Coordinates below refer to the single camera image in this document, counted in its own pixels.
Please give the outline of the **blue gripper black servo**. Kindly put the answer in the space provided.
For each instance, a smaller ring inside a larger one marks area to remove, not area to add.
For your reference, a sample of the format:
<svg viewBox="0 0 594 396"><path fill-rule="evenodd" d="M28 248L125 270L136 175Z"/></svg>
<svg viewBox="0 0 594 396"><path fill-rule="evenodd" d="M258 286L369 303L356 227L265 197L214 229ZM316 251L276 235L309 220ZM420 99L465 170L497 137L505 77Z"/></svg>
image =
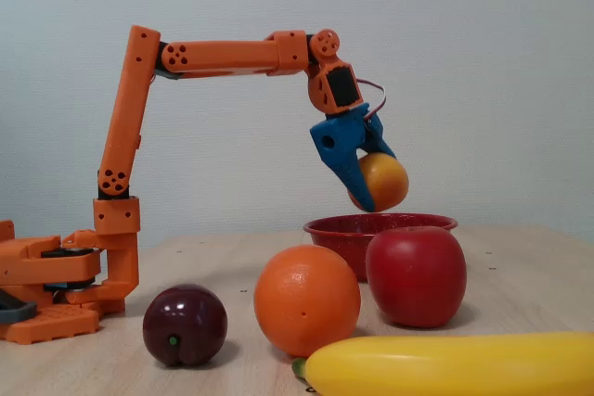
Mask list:
<svg viewBox="0 0 594 396"><path fill-rule="evenodd" d="M364 119L369 104L356 106L344 113L327 117L310 129L322 162L341 180L360 208L375 211L375 202L359 166L356 152L396 155L383 139L383 126L378 114Z"/></svg>

